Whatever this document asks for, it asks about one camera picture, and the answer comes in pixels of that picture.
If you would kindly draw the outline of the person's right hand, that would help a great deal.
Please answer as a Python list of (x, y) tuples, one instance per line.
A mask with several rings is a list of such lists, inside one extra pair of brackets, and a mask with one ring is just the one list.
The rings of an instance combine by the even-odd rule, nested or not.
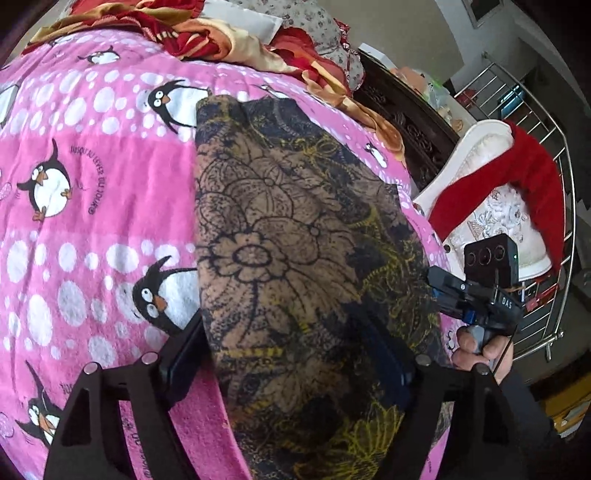
[(498, 384), (510, 373), (513, 364), (514, 345), (509, 337), (496, 336), (483, 347), (467, 327), (457, 331), (458, 348), (452, 355), (454, 365), (470, 371), (477, 363), (488, 365)]

